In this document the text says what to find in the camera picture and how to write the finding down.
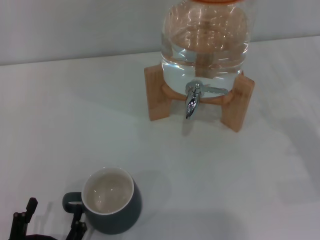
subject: white table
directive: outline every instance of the white table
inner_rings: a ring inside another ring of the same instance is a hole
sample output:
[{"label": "white table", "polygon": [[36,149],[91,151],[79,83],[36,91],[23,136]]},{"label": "white table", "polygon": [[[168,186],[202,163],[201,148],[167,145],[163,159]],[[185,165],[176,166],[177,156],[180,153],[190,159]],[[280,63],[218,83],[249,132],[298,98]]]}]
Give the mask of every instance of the white table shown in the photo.
[{"label": "white table", "polygon": [[160,53],[0,67],[0,239],[30,197],[28,234],[64,240],[62,197],[102,167],[136,180],[143,211],[124,234],[84,240],[318,240],[320,37],[252,43],[256,87],[241,132],[184,103],[150,122],[144,67]]}]

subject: mug handle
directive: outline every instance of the mug handle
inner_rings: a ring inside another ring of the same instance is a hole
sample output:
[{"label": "mug handle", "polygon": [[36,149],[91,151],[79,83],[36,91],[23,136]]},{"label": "mug handle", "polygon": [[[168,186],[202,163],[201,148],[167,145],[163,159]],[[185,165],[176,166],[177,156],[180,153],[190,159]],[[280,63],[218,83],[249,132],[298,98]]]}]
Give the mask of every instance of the mug handle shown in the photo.
[{"label": "mug handle", "polygon": [[71,204],[70,202],[82,202],[81,192],[68,192],[63,196],[62,206],[63,209],[70,214],[74,214],[77,212],[79,206],[82,208],[81,204]]}]

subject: mug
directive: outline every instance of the mug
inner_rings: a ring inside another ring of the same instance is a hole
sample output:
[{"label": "mug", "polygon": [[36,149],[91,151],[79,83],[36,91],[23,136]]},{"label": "mug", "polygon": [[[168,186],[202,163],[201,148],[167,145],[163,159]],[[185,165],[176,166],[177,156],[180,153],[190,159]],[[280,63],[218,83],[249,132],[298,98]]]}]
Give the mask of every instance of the mug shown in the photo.
[{"label": "mug", "polygon": [[92,174],[82,192],[66,193],[63,209],[75,213],[76,204],[90,224],[104,234],[120,234],[131,228],[142,209],[141,193],[130,174],[117,167],[105,167]]}]

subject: wooden stand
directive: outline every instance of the wooden stand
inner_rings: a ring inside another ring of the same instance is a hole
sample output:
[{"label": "wooden stand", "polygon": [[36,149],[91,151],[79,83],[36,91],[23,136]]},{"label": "wooden stand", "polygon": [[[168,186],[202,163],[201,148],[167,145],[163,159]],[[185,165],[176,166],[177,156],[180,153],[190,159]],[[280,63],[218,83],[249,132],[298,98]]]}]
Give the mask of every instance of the wooden stand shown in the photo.
[{"label": "wooden stand", "polygon": [[[169,117],[172,100],[186,101],[187,97],[185,95],[173,91],[166,84],[160,64],[146,67],[144,77],[151,121]],[[221,122],[233,131],[239,132],[244,123],[254,87],[255,82],[253,80],[239,74],[235,78],[232,90],[228,95],[201,98],[200,103],[221,105]]]}]

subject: metal spigot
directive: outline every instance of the metal spigot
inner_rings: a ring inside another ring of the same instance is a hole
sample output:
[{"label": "metal spigot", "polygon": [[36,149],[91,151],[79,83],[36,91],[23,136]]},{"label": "metal spigot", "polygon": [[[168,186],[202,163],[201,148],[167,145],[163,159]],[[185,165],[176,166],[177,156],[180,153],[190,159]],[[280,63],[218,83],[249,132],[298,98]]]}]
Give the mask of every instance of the metal spigot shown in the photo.
[{"label": "metal spigot", "polygon": [[200,104],[200,98],[203,97],[205,93],[227,95],[229,91],[225,88],[205,86],[200,80],[193,80],[185,85],[185,93],[187,95],[185,101],[185,118],[191,119]]}]

